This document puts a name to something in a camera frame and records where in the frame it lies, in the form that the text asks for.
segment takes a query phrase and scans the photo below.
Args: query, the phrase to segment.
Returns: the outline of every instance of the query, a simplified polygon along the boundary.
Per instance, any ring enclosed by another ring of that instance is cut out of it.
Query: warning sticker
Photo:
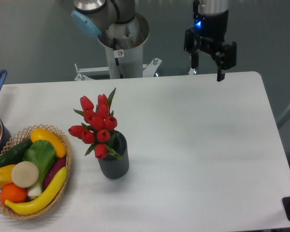
[[[123,57],[124,56],[124,50],[116,50],[114,51],[114,57],[115,58],[120,58],[120,57]]]

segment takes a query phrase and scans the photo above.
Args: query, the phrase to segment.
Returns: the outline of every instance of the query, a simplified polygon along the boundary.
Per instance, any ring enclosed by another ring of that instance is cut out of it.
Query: yellow squash
[[[67,175],[67,168],[61,168],[56,173],[56,175],[54,176],[48,187],[44,190],[44,192],[31,202],[13,203],[9,200],[5,200],[5,204],[20,215],[35,214],[47,207],[56,197],[61,187],[63,186]]]
[[[0,188],[13,183],[11,178],[12,169],[15,167],[15,164],[7,165],[0,168]]]
[[[66,150],[63,142],[57,136],[55,136],[54,133],[52,133],[51,131],[49,131],[47,129],[43,129],[43,128],[35,129],[31,133],[30,139],[33,143],[38,141],[38,140],[49,141],[54,146],[57,158],[62,158],[67,153],[67,150]]]

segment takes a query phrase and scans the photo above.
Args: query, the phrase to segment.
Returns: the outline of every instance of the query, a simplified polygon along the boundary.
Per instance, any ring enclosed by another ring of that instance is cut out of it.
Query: purple eggplant
[[[66,166],[66,159],[65,158],[60,158],[58,159],[54,166],[52,167],[52,169],[50,170],[50,172],[47,174],[47,176],[45,177],[43,186],[44,189],[47,188],[47,186],[49,185],[49,183],[52,181],[52,179],[54,178],[54,176],[56,175],[56,173],[63,167]]]

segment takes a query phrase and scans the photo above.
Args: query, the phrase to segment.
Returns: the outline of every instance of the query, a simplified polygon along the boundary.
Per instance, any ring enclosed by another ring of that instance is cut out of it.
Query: bok choy
[[[28,196],[31,199],[38,197],[43,191],[43,181],[55,162],[55,149],[53,145],[46,140],[34,142],[26,151],[23,161],[34,163],[39,169],[39,179],[27,189]]]

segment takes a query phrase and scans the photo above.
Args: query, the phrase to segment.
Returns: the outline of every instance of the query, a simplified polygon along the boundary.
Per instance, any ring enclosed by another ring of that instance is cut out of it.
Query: ribbed vase
[[[111,155],[98,159],[102,173],[110,179],[122,177],[129,169],[127,140],[122,133],[116,132],[119,133],[119,137],[114,141],[113,149],[122,156],[122,159],[114,158]]]

